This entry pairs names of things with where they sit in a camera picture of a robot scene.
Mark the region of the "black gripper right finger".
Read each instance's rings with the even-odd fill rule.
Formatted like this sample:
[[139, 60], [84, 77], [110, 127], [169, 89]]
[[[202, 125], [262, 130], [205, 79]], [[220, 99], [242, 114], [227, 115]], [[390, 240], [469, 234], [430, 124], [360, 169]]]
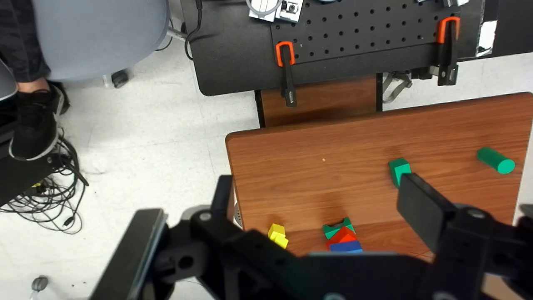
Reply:
[[457, 207], [420, 175], [409, 174], [400, 180], [397, 210], [422, 242], [435, 252]]

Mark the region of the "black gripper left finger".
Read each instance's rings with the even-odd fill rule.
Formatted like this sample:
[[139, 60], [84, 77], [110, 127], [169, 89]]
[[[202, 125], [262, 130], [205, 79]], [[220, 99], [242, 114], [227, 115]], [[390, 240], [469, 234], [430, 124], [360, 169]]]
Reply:
[[232, 209], [234, 177], [220, 175], [214, 200], [212, 200], [212, 220], [215, 225], [225, 227], [229, 224], [229, 210]]

